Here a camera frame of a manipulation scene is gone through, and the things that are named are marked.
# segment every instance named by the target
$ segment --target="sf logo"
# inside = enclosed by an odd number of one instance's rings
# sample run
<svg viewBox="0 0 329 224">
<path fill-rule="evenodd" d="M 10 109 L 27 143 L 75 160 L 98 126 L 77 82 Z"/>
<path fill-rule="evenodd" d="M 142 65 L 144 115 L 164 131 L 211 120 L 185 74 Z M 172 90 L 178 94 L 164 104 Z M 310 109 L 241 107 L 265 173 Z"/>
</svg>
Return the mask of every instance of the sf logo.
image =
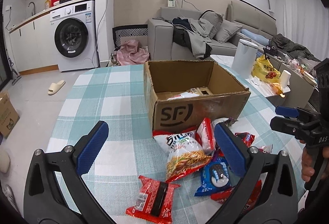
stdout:
<svg viewBox="0 0 329 224">
<path fill-rule="evenodd" d="M 175 125 L 186 122 L 193 112 L 193 104 L 187 104 L 187 106 L 178 107 L 166 107 L 161 110 L 160 126 L 173 127 Z"/>
</svg>

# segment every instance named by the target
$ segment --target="faucet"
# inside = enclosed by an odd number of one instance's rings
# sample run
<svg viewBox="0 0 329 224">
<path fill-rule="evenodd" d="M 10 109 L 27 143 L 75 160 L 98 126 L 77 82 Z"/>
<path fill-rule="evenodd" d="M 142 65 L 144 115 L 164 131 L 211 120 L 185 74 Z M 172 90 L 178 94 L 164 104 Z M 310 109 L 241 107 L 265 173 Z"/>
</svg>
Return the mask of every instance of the faucet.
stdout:
<svg viewBox="0 0 329 224">
<path fill-rule="evenodd" d="M 36 14 L 36 5 L 34 4 L 34 2 L 30 2 L 28 7 L 31 5 L 31 3 L 33 4 L 33 11 L 32 11 L 32 16 Z"/>
</svg>

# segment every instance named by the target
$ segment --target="soap bottle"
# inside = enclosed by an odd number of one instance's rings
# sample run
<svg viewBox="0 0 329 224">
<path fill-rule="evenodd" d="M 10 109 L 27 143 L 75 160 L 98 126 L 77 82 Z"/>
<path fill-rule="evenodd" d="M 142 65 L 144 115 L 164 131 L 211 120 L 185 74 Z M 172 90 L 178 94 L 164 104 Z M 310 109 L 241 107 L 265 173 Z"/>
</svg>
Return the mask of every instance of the soap bottle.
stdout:
<svg viewBox="0 0 329 224">
<path fill-rule="evenodd" d="M 44 9 L 47 10 L 50 8 L 50 0 L 46 0 L 46 2 L 44 3 Z"/>
</svg>

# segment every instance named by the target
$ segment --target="blue snack package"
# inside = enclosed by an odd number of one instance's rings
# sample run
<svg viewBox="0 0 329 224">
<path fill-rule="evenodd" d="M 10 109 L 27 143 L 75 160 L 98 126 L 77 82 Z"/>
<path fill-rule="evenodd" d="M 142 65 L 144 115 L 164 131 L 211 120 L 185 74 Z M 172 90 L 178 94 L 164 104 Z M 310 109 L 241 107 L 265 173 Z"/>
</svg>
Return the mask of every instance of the blue snack package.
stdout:
<svg viewBox="0 0 329 224">
<path fill-rule="evenodd" d="M 213 159 L 201 170 L 201 187 L 194 196 L 206 196 L 231 187 L 228 173 L 228 163 L 225 158 L 213 156 Z"/>
</svg>

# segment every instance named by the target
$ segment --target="blue gripper pad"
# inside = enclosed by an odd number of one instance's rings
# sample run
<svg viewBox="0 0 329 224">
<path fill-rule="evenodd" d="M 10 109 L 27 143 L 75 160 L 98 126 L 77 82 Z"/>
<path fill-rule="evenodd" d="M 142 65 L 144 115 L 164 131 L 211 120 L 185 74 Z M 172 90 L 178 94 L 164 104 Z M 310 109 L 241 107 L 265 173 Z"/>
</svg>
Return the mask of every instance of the blue gripper pad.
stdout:
<svg viewBox="0 0 329 224">
<path fill-rule="evenodd" d="M 295 108 L 289 108 L 284 106 L 278 106 L 275 108 L 275 113 L 277 115 L 282 115 L 286 117 L 297 118 L 299 116 L 299 112 Z"/>
<path fill-rule="evenodd" d="M 231 170 L 236 176 L 242 178 L 246 173 L 246 160 L 243 154 L 220 124 L 215 126 L 214 135 L 218 146 L 222 150 L 231 167 Z"/>
<path fill-rule="evenodd" d="M 93 165 L 98 153 L 109 135 L 109 126 L 104 121 L 98 121 L 90 133 L 83 136 L 76 144 L 75 163 L 76 172 L 79 176 L 87 174 Z"/>
</svg>

